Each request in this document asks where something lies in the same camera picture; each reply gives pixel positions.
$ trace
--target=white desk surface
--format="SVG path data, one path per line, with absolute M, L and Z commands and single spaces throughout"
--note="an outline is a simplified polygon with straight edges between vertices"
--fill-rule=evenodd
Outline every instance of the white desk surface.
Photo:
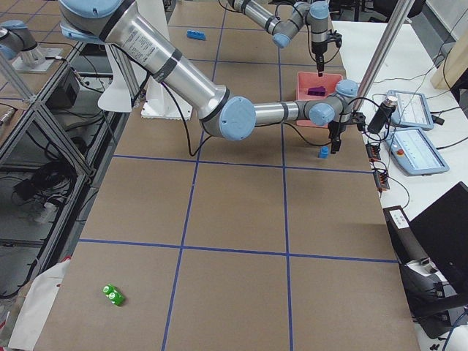
M 360 82 L 385 30 L 385 24 L 334 22 L 333 25 L 343 35 L 341 57 L 347 77 Z M 387 78 L 413 78 L 426 73 L 431 67 L 433 67 L 432 60 L 416 33 L 411 25 L 405 24 L 393 43 L 376 81 Z M 435 89 L 431 85 L 430 80 L 435 71 L 436 69 L 433 68 L 425 79 L 419 77 L 414 80 L 387 80 L 375 83 L 367 97 L 372 98 L 373 94 L 385 94 L 390 89 L 416 91 L 422 82 L 418 92 L 424 93 L 426 97 L 433 97 L 444 91 Z M 374 96 L 374 98 L 377 102 L 382 99 L 381 96 Z M 431 111 L 447 110 L 458 106 L 450 92 L 429 99 L 428 104 Z M 374 108 L 370 102 L 364 102 L 361 112 L 370 120 L 374 115 Z M 427 132 L 435 146 L 446 146 L 468 136 L 468 119 L 460 109 L 443 113 L 441 117 L 445 119 L 444 125 L 436 125 L 433 130 Z M 409 205 L 405 208 L 409 219 L 416 217 L 459 181 L 468 184 L 468 162 L 465 162 L 467 147 L 468 142 L 464 142 L 441 150 L 440 153 L 450 165 L 450 170 L 437 175 L 409 177 L 398 169 L 393 160 L 390 161 L 390 176 L 402 182 L 409 190 L 411 198 Z M 388 164 L 387 149 L 385 148 L 380 153 L 383 161 Z M 382 207 L 404 205 L 406 201 L 405 191 L 390 180 L 390 190 L 382 194 Z

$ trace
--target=computer monitor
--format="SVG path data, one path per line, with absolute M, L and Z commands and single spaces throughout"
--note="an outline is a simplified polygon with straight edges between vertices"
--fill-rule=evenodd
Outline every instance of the computer monitor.
M 409 225 L 455 291 L 468 293 L 468 187 L 457 183 Z

